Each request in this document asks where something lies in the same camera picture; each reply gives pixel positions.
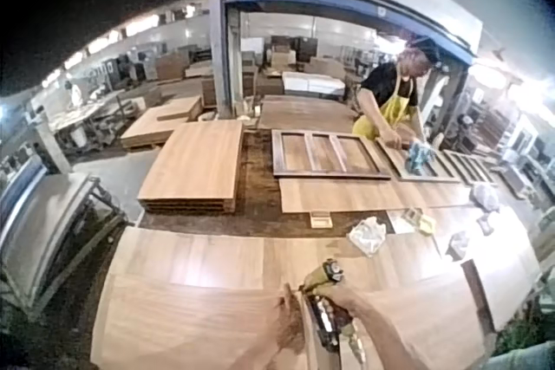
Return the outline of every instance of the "hand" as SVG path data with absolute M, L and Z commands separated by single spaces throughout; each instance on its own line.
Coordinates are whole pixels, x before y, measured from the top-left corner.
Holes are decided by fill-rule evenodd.
M 380 137 L 387 146 L 393 147 L 394 149 L 401 149 L 401 136 L 391 127 L 382 129 L 380 131 Z
M 366 304 L 366 301 L 361 296 L 344 283 L 320 285 L 314 288 L 312 293 L 330 298 L 338 307 L 347 309 L 352 316 L 358 316 Z
M 304 326 L 301 305 L 291 292 L 289 283 L 284 285 L 284 296 L 277 304 L 279 317 L 274 323 L 277 347 L 290 348 L 300 353 L 304 348 Z

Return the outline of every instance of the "pneumatic nail gun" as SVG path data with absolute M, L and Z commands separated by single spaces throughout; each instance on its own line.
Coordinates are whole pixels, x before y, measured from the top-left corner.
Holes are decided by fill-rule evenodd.
M 323 368 L 341 369 L 340 334 L 348 339 L 353 355 L 361 368 L 364 368 L 366 354 L 356 332 L 353 317 L 346 309 L 338 307 L 330 299 L 312 293 L 312 290 L 318 286 L 337 284 L 342 279 L 343 270 L 337 261 L 328 259 L 304 278 L 304 283 L 299 290 L 309 307 L 310 317 L 316 324 L 319 345 L 325 350 L 326 360 L 329 361 Z

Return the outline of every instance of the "worker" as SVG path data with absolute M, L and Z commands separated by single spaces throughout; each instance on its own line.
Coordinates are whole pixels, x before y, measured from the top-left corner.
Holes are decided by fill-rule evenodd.
M 391 321 L 350 286 L 343 282 L 329 287 L 320 286 L 314 289 L 314 294 L 326 296 L 360 320 L 374 342 L 384 370 L 430 368 L 425 358 L 401 338 Z M 278 319 L 257 338 L 253 346 L 235 360 L 229 370 L 272 368 L 269 367 L 270 363 L 284 348 L 292 350 L 295 354 L 303 351 L 304 325 L 301 306 L 288 284 L 285 285 L 284 296 L 277 305 L 280 308 Z
M 69 93 L 69 98 L 71 99 L 71 105 L 73 108 L 81 107 L 83 105 L 83 96 L 79 86 L 73 84 L 71 81 L 66 81 L 65 88 Z
M 353 133 L 370 140 L 379 136 L 387 146 L 399 149 L 402 137 L 395 129 L 400 121 L 410 116 L 417 139 L 425 140 L 416 78 L 440 66 L 435 42 L 421 38 L 408 44 L 399 54 L 397 63 L 387 62 L 376 67 L 362 82 L 356 97 L 362 115 L 356 120 Z

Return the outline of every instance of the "yellow apron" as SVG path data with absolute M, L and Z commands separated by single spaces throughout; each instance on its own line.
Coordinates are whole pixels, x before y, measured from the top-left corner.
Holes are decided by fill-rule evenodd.
M 399 93 L 399 86 L 401 85 L 401 72 L 399 71 L 399 67 L 397 67 L 397 78 L 395 80 L 395 90 L 393 90 L 393 94 L 389 97 L 383 105 L 380 107 L 380 113 L 382 114 L 383 118 L 388 122 L 388 124 L 395 130 L 397 127 L 397 123 L 407 116 L 407 107 L 408 107 L 408 100 L 409 98 L 400 97 Z M 413 80 L 410 79 L 410 95 L 413 91 Z M 358 120 L 353 125 L 353 134 L 359 134 L 361 136 L 365 136 L 370 140 L 374 140 L 377 138 L 380 133 L 378 129 L 374 126 L 374 124 L 368 120 L 368 118 L 363 114 L 358 118 Z

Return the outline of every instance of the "dark wooden workbench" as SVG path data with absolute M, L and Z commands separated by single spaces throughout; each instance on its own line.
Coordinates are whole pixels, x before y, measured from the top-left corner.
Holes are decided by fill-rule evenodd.
M 243 237 L 343 237 L 362 219 L 376 216 L 390 230 L 385 211 L 334 212 L 332 229 L 312 229 L 308 214 L 283 214 L 280 198 L 279 183 L 272 170 L 271 132 L 246 132 L 234 214 L 145 212 L 140 227 Z

